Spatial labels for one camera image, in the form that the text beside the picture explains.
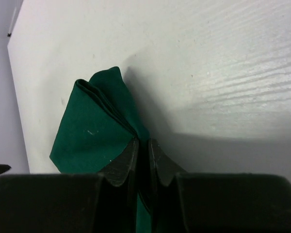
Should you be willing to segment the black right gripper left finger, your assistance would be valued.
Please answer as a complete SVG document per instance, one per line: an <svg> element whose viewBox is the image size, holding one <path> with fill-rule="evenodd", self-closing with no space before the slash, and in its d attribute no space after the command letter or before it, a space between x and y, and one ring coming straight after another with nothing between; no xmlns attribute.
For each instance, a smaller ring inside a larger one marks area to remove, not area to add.
<svg viewBox="0 0 291 233"><path fill-rule="evenodd" d="M98 233L136 232L138 151L139 141L133 138L99 172L104 180L97 201Z"/></svg>

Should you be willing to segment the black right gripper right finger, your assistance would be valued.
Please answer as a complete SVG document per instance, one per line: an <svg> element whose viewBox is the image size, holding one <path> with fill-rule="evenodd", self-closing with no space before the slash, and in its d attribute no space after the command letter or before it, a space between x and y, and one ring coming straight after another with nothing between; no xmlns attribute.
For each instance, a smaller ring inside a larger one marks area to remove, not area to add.
<svg viewBox="0 0 291 233"><path fill-rule="evenodd" d="M150 212L153 233L190 233L187 206L192 191L187 172L168 157L156 139L148 141L150 167Z"/></svg>

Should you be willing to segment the dark green surgical cloth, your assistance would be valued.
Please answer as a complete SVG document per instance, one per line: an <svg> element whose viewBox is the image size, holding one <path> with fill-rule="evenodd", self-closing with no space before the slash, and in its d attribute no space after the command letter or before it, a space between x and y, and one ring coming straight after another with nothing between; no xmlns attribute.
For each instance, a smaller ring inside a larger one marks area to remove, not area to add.
<svg viewBox="0 0 291 233"><path fill-rule="evenodd" d="M104 176L99 172L136 138L136 232L151 232L148 209L147 144L135 101L118 67L75 81L50 159L60 171L54 212L63 215L62 233L97 233L97 201Z"/></svg>

